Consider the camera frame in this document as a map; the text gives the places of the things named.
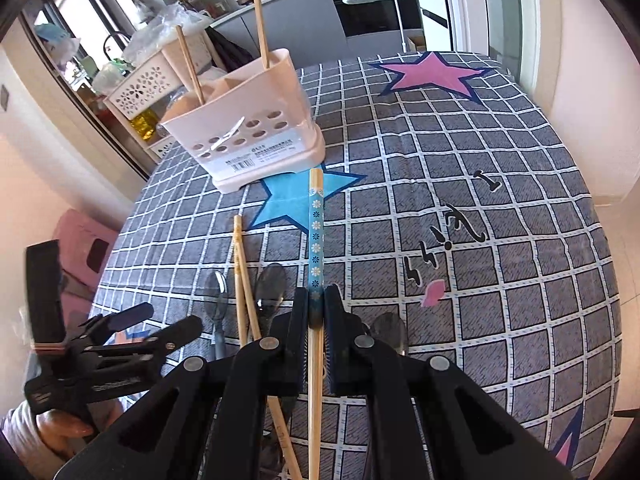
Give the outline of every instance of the tablecloth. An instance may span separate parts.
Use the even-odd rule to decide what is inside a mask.
[[[620,302],[606,236],[569,152],[509,73],[485,56],[443,57],[494,69],[468,80],[481,103],[437,88],[380,96],[391,75],[372,60],[299,71],[326,140],[325,171],[352,176],[326,200],[326,280],[366,323],[398,314],[412,356],[455,361],[577,478],[587,477],[620,373]],[[253,282],[271,262],[285,267],[286,311],[295,286],[306,283],[306,234],[287,218],[248,228],[272,194],[257,182],[222,195],[174,146],[124,225],[94,312],[149,301],[156,312],[148,330],[197,314],[205,333],[172,354],[166,370],[208,355],[204,287],[220,270],[234,296],[237,213]],[[422,306],[434,280],[444,280],[444,296]],[[237,349],[232,308],[225,331]],[[304,396],[290,434],[306,476]],[[364,400],[325,397],[321,479],[360,480],[366,441]]]

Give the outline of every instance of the gray plaid tablecloth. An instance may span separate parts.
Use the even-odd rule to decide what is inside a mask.
[[[300,71],[326,139],[326,167],[366,175],[326,202],[326,280],[367,323],[399,314],[411,355],[455,361],[549,449],[578,417],[580,440],[567,462],[587,477],[620,373],[620,304],[605,234],[570,154],[513,79],[483,56],[444,57],[496,69],[469,80],[482,104],[440,89],[379,96],[390,75],[361,60]],[[491,191],[491,182],[500,187]],[[94,312],[149,301],[156,313],[142,328],[152,331],[197,314],[204,334],[172,354],[166,370],[206,356],[204,283],[220,270],[234,297],[233,217],[242,213],[249,225],[266,198],[259,182],[220,194],[176,144],[123,227]],[[447,223],[450,206],[471,230]],[[267,264],[285,267],[286,310],[306,283],[306,235],[276,221],[246,232],[244,243],[254,283]],[[437,279],[446,282],[444,298],[421,306]],[[225,332],[237,350],[233,308]],[[364,400],[325,397],[323,408],[321,479],[360,480]],[[290,434],[306,476],[304,396]]]

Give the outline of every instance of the product label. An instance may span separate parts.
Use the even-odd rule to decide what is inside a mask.
[[[217,180],[251,171],[283,160],[305,149],[295,128],[256,142],[246,148],[234,148],[227,156],[216,156],[207,169]]]

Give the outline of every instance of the sleeve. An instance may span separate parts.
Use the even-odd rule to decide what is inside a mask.
[[[26,400],[9,412],[2,425],[2,433],[36,480],[52,480],[65,464],[41,441],[35,417]]]

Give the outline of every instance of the metal rivet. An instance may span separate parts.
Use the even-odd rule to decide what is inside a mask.
[[[429,364],[431,365],[431,368],[439,372],[449,369],[449,360],[441,355],[434,355],[429,359]]]
[[[188,372],[196,372],[202,368],[204,361],[200,357],[188,357],[184,360],[182,365]]]
[[[354,339],[354,343],[358,348],[371,348],[375,342],[375,339],[370,335],[359,335]]]
[[[273,350],[278,347],[280,342],[274,337],[263,337],[260,339],[260,348],[263,350]]]

